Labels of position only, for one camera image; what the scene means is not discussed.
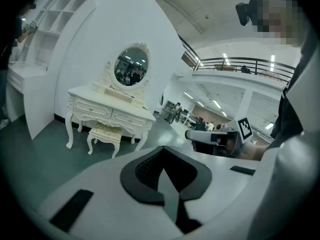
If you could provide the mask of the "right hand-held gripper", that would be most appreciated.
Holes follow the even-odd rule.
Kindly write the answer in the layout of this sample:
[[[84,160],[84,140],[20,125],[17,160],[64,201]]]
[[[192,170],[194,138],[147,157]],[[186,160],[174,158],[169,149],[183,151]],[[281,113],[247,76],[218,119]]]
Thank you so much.
[[[212,131],[187,130],[185,138],[190,140],[195,152],[207,155],[236,158],[253,132],[247,118],[233,120],[231,124],[218,124]]]

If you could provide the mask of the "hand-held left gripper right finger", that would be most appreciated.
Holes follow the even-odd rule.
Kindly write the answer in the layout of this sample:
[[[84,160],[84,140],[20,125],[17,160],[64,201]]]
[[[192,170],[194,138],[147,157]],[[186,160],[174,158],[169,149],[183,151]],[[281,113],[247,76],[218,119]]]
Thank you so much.
[[[202,197],[211,184],[212,172],[208,166],[173,148],[165,146],[163,151],[165,153],[164,170],[178,192],[175,225],[184,234],[188,234],[202,224],[189,217],[185,202]]]

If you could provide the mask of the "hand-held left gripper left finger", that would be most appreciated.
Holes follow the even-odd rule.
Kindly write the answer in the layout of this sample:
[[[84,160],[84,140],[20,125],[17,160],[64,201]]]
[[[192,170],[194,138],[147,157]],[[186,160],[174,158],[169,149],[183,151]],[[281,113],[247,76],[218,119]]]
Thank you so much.
[[[164,206],[165,197],[158,192],[160,175],[164,169],[159,146],[149,153],[126,164],[120,172],[123,189],[137,202],[147,205]]]

